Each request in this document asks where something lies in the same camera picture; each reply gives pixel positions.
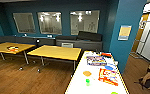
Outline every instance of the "dark sofa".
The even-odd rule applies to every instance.
[[[56,36],[55,40],[57,46],[70,43],[75,48],[82,48],[83,51],[102,51],[102,35],[97,33],[79,31],[78,36]]]

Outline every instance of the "snack bag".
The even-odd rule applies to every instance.
[[[106,82],[108,84],[118,86],[118,81],[117,81],[115,71],[100,68],[98,80],[102,82]]]

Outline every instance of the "poster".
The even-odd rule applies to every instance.
[[[128,40],[132,26],[121,25],[118,40]]]

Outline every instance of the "wooden floor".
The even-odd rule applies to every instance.
[[[8,55],[5,57],[7,60],[0,56],[0,94],[64,94],[71,80],[73,62],[48,60],[50,64],[38,73],[40,59],[29,59],[36,63],[31,62],[20,71],[26,64],[24,57],[13,57],[13,60]]]
[[[5,57],[7,60],[2,60],[0,55],[0,94],[64,94],[71,80],[73,62],[46,60],[50,64],[38,73],[41,65],[38,57],[29,58],[31,64],[23,67],[22,71],[18,69],[26,64],[24,57]],[[148,65],[144,59],[129,56],[122,76],[130,94],[150,94],[150,90],[142,90],[139,84],[134,83],[146,74]]]
[[[150,90],[142,89],[140,84],[134,83],[146,74],[149,64],[150,62],[145,59],[135,59],[129,56],[122,76],[130,94],[150,94]]]

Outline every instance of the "table leg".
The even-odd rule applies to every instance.
[[[26,60],[27,64],[29,64],[28,58],[27,58],[27,55],[26,55],[25,51],[24,51],[24,56],[25,56],[25,60]]]
[[[43,57],[41,56],[41,61],[42,61],[42,65],[38,68],[38,72],[40,73],[40,69],[44,68],[45,66],[49,65],[49,63],[44,63],[44,59]]]
[[[0,54],[1,54],[2,58],[3,58],[3,60],[5,60],[3,53],[0,52]]]
[[[75,71],[75,69],[76,69],[76,61],[74,61],[74,71]]]
[[[44,66],[45,64],[42,56],[41,56],[41,61],[42,61],[42,65]]]

